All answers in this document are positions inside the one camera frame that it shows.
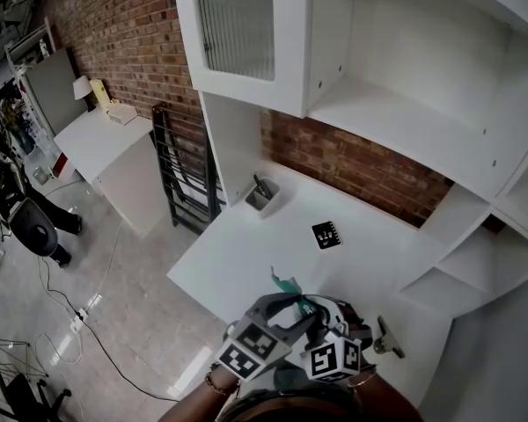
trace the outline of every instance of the black chair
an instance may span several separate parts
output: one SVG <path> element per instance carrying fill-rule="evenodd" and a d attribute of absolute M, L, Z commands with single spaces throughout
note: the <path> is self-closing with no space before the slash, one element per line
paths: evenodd
<path fill-rule="evenodd" d="M 13 416 L 20 422 L 61 422 L 57 414 L 61 409 L 62 400 L 65 397 L 70 397 L 71 393 L 68 389 L 65 389 L 56 398 L 51 408 L 43 393 L 43 388 L 46 386 L 47 384 L 43 380 L 37 382 L 37 389 L 41 398 L 41 403 L 39 403 L 23 374 L 16 376 L 8 386 L 6 386 L 2 374 L 0 374 L 0 389 L 4 394 L 7 404 L 11 407 Z"/>

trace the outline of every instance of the red brick wall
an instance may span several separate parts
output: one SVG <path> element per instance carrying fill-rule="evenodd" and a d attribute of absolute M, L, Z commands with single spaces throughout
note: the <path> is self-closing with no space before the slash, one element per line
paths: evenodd
<path fill-rule="evenodd" d="M 313 119 L 263 112 L 265 156 L 421 227 L 453 184 L 405 156 Z"/>
<path fill-rule="evenodd" d="M 110 97 L 147 117 L 158 101 L 202 116 L 176 0 L 40 0 L 37 7 L 37 25 L 47 15 L 56 37 L 71 47 L 79 72 L 103 80 Z"/>

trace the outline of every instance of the tiled floor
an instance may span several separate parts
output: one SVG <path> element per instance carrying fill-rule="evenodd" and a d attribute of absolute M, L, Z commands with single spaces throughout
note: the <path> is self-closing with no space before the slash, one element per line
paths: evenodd
<path fill-rule="evenodd" d="M 47 183 L 44 189 L 58 185 Z M 80 236 L 60 232 L 61 244 L 73 259 L 65 270 L 48 259 L 50 287 L 66 293 L 77 309 L 86 307 L 104 276 L 121 218 L 85 182 L 59 190 L 50 199 L 84 218 Z M 186 392 L 195 384 L 225 329 L 222 321 L 165 276 L 194 240 L 195 235 L 184 227 L 174 228 L 170 216 L 143 239 L 124 222 L 101 298 L 90 309 L 87 321 L 122 372 L 138 386 L 163 397 Z M 0 338 L 32 343 L 40 363 L 51 374 L 51 395 L 63 388 L 73 391 L 63 406 L 65 419 L 82 420 L 79 399 L 87 422 L 158 420 L 171 404 L 147 397 L 121 379 L 85 327 L 80 331 L 83 355 L 76 365 L 60 362 L 45 337 L 34 344 L 46 333 L 62 350 L 64 360 L 74 360 L 79 352 L 69 315 L 41 286 L 35 255 L 15 238 L 7 239 L 4 246 Z M 43 264 L 41 273 L 45 280 Z"/>

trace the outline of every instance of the frosted glass panel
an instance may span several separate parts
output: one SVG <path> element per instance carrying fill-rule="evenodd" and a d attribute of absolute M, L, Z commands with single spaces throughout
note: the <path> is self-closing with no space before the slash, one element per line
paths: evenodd
<path fill-rule="evenodd" d="M 274 80 L 273 0 L 199 0 L 211 70 Z"/>

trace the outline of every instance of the white desk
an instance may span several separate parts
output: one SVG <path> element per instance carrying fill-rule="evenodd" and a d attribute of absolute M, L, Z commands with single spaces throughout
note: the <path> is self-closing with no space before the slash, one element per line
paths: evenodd
<path fill-rule="evenodd" d="M 149 119 L 136 117 L 122 126 L 97 107 L 80 115 L 55 138 L 84 179 L 141 236 L 168 213 L 151 130 Z"/>
<path fill-rule="evenodd" d="M 270 266 L 282 279 L 295 277 L 307 294 L 351 303 L 377 335 L 376 320 L 382 315 L 407 357 L 379 356 L 372 349 L 365 356 L 418 405 L 436 371 L 451 319 L 392 291 L 401 253 L 415 229 L 280 165 L 263 168 L 285 193 L 278 210 L 258 221 L 243 201 L 225 209 L 168 277 L 227 323 L 240 319 L 258 297 L 280 292 L 270 279 Z M 311 226 L 327 221 L 334 223 L 342 245 L 321 251 Z"/>

